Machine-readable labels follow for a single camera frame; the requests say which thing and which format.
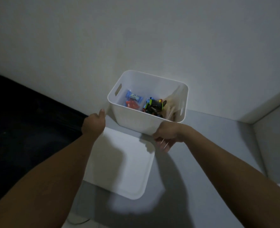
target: white plastic bin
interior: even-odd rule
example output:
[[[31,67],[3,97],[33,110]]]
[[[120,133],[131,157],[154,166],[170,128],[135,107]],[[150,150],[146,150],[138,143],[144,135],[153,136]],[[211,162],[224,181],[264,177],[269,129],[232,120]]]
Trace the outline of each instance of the white plastic bin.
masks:
[[[186,84],[179,81],[128,70],[122,74],[107,98],[111,104],[116,121],[120,126],[152,135],[160,123],[167,120],[123,106],[126,101],[127,91],[130,90],[136,95],[142,96],[143,100],[140,106],[143,107],[147,98],[165,99],[179,86],[182,89],[179,102],[180,110],[176,112],[175,121],[183,122],[187,108],[189,88]]]

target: dark area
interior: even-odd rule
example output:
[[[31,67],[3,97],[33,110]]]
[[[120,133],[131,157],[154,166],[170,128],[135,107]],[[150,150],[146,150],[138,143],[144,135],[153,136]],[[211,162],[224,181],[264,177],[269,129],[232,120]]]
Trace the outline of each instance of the dark area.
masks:
[[[0,199],[81,135],[86,115],[0,76]]]

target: wall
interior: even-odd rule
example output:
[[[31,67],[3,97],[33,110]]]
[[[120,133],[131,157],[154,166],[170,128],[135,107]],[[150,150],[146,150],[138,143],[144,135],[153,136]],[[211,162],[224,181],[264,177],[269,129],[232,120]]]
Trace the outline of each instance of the wall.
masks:
[[[280,103],[280,0],[0,0],[0,74],[90,114],[129,69],[254,122]]]
[[[280,107],[254,124],[268,177],[280,183]]]

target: blue wrapper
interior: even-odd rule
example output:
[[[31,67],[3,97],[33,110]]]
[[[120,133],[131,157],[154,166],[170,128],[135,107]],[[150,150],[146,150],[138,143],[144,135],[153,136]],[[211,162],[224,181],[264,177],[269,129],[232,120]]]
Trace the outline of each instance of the blue wrapper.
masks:
[[[142,102],[142,100],[143,100],[143,97],[141,97],[141,96],[138,96],[138,95],[135,95],[134,93],[132,93],[131,91],[127,91],[127,93],[126,93],[126,96],[125,96],[126,98],[131,98],[131,99],[134,99],[134,100],[136,100],[136,102],[138,102],[138,103],[141,103]]]

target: gray surface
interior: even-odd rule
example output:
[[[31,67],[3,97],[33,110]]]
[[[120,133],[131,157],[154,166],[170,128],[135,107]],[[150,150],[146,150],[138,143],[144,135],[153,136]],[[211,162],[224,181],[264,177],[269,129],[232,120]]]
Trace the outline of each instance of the gray surface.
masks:
[[[280,183],[280,107],[254,124],[268,177]]]
[[[187,111],[185,124],[262,172],[252,127],[248,124]],[[107,127],[135,137],[107,116]],[[151,141],[148,136],[143,139]],[[168,154],[156,151],[146,191],[129,200],[83,182],[73,209],[78,215],[116,227],[242,227],[183,143]]]

